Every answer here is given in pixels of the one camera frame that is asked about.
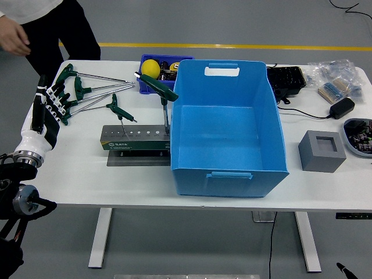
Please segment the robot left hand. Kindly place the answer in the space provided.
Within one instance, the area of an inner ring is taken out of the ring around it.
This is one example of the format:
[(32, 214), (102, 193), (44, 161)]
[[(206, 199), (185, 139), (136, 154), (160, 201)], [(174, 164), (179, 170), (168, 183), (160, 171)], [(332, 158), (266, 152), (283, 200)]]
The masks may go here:
[(48, 86), (48, 77), (41, 75), (34, 100), (22, 126), (20, 144), (16, 147), (14, 160), (35, 160), (41, 164), (46, 153), (57, 143), (60, 121), (66, 109), (60, 100), (65, 85), (60, 81)]

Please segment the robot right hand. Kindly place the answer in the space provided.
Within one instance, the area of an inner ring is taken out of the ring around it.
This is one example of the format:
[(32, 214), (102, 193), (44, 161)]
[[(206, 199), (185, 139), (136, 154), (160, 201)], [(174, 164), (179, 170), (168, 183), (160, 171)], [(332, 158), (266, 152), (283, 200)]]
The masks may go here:
[(337, 267), (344, 273), (347, 279), (357, 279), (357, 277), (340, 262), (337, 262)]

